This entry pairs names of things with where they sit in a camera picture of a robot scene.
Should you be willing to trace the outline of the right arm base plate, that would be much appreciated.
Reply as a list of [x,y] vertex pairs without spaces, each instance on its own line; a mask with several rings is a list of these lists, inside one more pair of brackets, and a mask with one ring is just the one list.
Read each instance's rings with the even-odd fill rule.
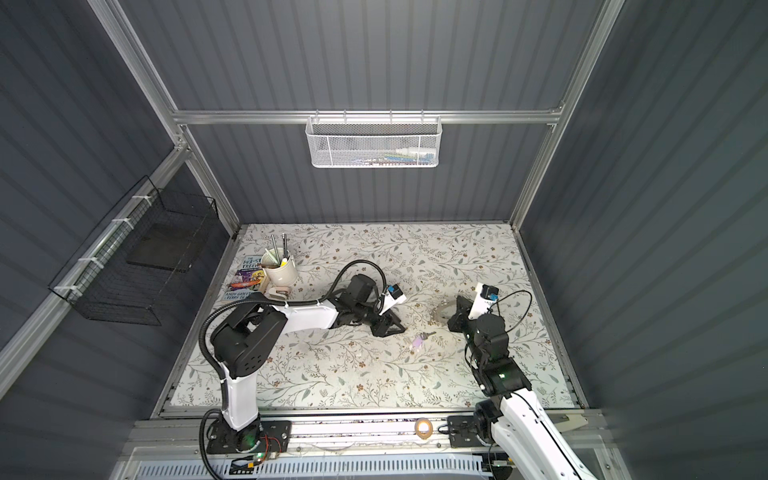
[[448,416],[446,425],[449,443],[454,449],[495,444],[491,433],[492,421],[480,414]]

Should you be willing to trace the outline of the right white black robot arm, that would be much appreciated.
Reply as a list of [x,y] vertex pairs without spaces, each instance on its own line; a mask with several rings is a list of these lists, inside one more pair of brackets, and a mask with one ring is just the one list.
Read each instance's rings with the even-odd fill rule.
[[486,399],[473,418],[478,438],[504,450],[525,479],[594,479],[545,412],[509,353],[509,332],[495,293],[456,298],[448,329],[465,339],[465,361]]

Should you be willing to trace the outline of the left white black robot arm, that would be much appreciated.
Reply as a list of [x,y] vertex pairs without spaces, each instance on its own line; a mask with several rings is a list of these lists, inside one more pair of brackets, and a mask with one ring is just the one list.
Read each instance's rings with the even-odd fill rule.
[[260,420],[256,372],[283,335],[360,325],[375,337],[400,334],[406,328],[393,308],[405,301],[399,285],[379,291],[373,279],[357,274],[347,287],[318,300],[279,302],[257,292],[215,310],[201,328],[198,345],[220,382],[223,421],[240,432]]

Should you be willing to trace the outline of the roll of tape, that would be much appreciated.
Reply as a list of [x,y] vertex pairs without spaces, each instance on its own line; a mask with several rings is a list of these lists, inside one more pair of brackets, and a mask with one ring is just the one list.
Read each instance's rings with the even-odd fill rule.
[[428,440],[434,432],[433,423],[427,418],[419,418],[414,423],[414,433],[420,440]]

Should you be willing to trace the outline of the colourful paperback book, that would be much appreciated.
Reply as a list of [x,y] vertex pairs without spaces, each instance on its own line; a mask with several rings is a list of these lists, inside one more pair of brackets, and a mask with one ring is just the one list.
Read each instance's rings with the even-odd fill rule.
[[226,284],[222,296],[224,302],[246,299],[253,293],[265,292],[269,279],[258,256],[246,256],[235,270],[231,280]]

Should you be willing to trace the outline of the purple capped key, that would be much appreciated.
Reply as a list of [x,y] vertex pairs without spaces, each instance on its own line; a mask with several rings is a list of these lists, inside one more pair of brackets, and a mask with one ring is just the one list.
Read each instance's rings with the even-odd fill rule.
[[423,346],[425,345],[426,341],[435,335],[435,332],[421,332],[419,333],[413,340],[411,344],[411,351],[413,353],[421,350]]

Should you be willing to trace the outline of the white pen cup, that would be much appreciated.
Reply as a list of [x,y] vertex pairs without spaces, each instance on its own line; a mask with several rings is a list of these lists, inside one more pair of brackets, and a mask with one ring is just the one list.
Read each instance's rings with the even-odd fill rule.
[[262,269],[270,283],[277,287],[291,287],[298,281],[295,261],[284,254],[284,249],[266,249],[261,259]]

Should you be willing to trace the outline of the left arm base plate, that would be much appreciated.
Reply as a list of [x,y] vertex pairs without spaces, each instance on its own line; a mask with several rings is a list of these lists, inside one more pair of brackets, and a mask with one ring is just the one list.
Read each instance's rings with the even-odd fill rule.
[[215,419],[204,428],[208,454],[280,454],[287,450],[293,424],[290,421],[261,421],[241,431]]

